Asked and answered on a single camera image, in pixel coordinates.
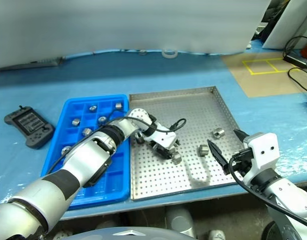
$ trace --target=cardboard sheet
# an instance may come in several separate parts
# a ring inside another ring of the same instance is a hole
[[[264,97],[304,92],[287,71],[294,65],[281,52],[240,53],[221,57],[248,97]],[[307,74],[293,70],[292,76],[307,88]]]

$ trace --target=blue plastic tray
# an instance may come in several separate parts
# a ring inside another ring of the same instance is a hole
[[[83,138],[84,128],[98,128],[98,118],[108,116],[116,106],[122,103],[122,110],[129,110],[126,95],[111,95],[97,97],[73,98],[65,102],[58,125],[53,135],[51,146],[44,162],[41,176],[46,175],[52,164],[61,156],[65,146],[72,146]],[[95,112],[90,112],[90,106],[97,106]],[[124,113],[115,111],[110,119],[121,117]],[[80,125],[72,125],[73,119],[80,119]],[[125,200],[130,195],[130,142],[126,140],[112,156],[112,163],[93,187],[82,188],[69,209],[90,207]],[[54,171],[63,165],[63,160],[57,164]]]

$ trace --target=perforated metal tray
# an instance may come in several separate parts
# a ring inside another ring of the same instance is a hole
[[[207,139],[214,141],[229,160],[242,144],[233,132],[238,125],[216,87],[130,95],[130,108],[143,108],[161,124],[171,126],[180,118],[186,125],[178,130],[180,146],[177,151],[182,162],[174,165],[154,154],[147,144],[131,141],[131,199],[138,200],[211,186],[233,183],[225,176],[211,152],[205,157],[197,153]],[[225,136],[215,139],[212,131],[223,128]]]

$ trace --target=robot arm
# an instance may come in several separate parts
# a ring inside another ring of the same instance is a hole
[[[79,190],[97,183],[117,147],[135,132],[140,131],[146,141],[167,152],[175,148],[176,134],[145,110],[136,108],[128,116],[110,121],[92,133],[66,153],[61,169],[41,177],[7,203],[0,204],[0,240],[35,240],[50,232]]]
[[[307,220],[307,192],[275,171],[280,156],[277,135],[256,133],[249,136],[240,130],[234,132],[243,142],[244,149],[234,154],[230,162],[234,163],[233,171],[238,171],[243,177],[243,184],[251,192],[256,192],[275,205]],[[227,163],[220,149],[210,140],[208,144],[224,173],[232,173],[229,171],[230,162]],[[267,207],[284,240],[307,240],[307,226],[281,211]]]

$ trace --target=gray floor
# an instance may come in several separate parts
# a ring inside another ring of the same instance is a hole
[[[191,213],[199,240],[207,240],[209,232],[215,229],[223,230],[226,240],[260,240],[265,226],[272,221],[264,204],[249,194],[192,202],[184,206]],[[46,239],[52,240],[60,230],[78,234],[117,226],[166,228],[165,211],[166,207],[157,207],[61,221]]]

